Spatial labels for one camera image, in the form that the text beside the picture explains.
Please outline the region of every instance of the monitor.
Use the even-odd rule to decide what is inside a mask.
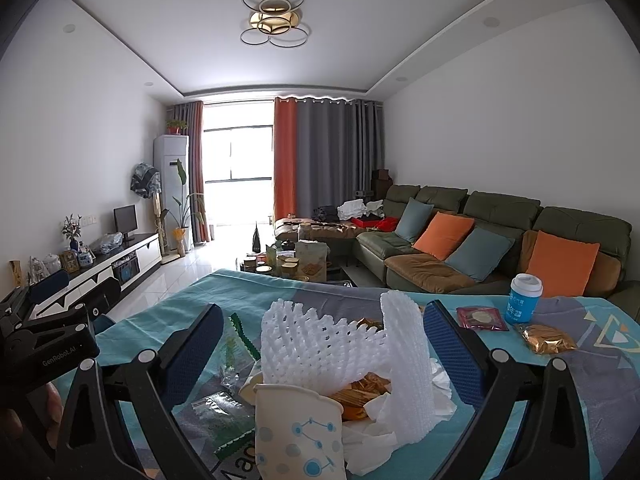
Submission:
[[[124,235],[124,241],[130,242],[133,240],[133,238],[129,236],[129,232],[135,231],[138,228],[136,206],[127,205],[114,209],[113,219],[116,222],[116,231],[120,231]]]

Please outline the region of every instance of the ceiling light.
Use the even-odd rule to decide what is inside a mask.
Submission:
[[[489,16],[488,18],[482,20],[482,23],[484,23],[485,27],[495,28],[500,25],[500,20],[498,18],[494,18],[493,16]]]
[[[305,0],[242,0],[252,10],[249,28],[240,34],[248,45],[271,43],[281,48],[302,46],[309,34],[300,27],[299,9]]]

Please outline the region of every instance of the potted plant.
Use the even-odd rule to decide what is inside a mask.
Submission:
[[[178,205],[178,216],[176,217],[171,211],[168,209],[164,209],[161,213],[161,218],[164,218],[167,213],[169,213],[172,217],[174,217],[175,222],[178,224],[178,227],[174,229],[174,238],[178,245],[178,254],[180,256],[184,256],[186,253],[184,246],[184,235],[187,233],[189,229],[189,220],[192,215],[195,215],[196,220],[204,224],[204,219],[202,218],[202,213],[200,211],[196,211],[195,213],[191,212],[191,197],[194,196],[199,204],[204,207],[204,200],[202,197],[204,193],[189,193],[187,196],[184,195],[184,186],[187,184],[187,174],[184,171],[184,166],[182,165],[182,161],[178,159],[177,161],[177,169],[178,176],[180,176],[180,182],[182,183],[182,196],[181,200],[178,200],[175,196],[172,197]]]
[[[184,130],[187,127],[187,121],[181,121],[178,119],[169,119],[166,122],[166,127],[169,133],[172,135],[180,135],[180,130]]]
[[[62,224],[62,234],[65,235],[69,241],[69,248],[72,251],[78,252],[78,240],[76,238],[80,237],[80,219],[82,217],[78,215],[78,218],[75,219],[73,213],[71,216],[65,216],[65,221]]]

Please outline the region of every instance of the curtain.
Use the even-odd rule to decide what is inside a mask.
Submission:
[[[173,118],[187,122],[183,135],[189,137],[189,193],[204,193],[204,179],[202,177],[202,110],[204,103],[194,101],[174,106]],[[209,229],[207,228],[207,215],[204,210],[204,200],[197,200],[191,196],[191,212],[199,211],[202,215],[201,224],[196,215],[191,215],[191,233],[193,243],[201,244],[209,242]]]
[[[296,214],[295,99],[276,98],[273,115],[273,219]]]
[[[382,107],[372,101],[302,99],[296,111],[296,213],[355,199],[383,167]]]

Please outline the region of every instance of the blue pillow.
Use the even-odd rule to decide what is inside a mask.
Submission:
[[[433,204],[423,204],[410,198],[394,232],[413,244],[424,231],[432,209]]]
[[[444,262],[476,282],[484,282],[513,243],[512,238],[476,227]]]

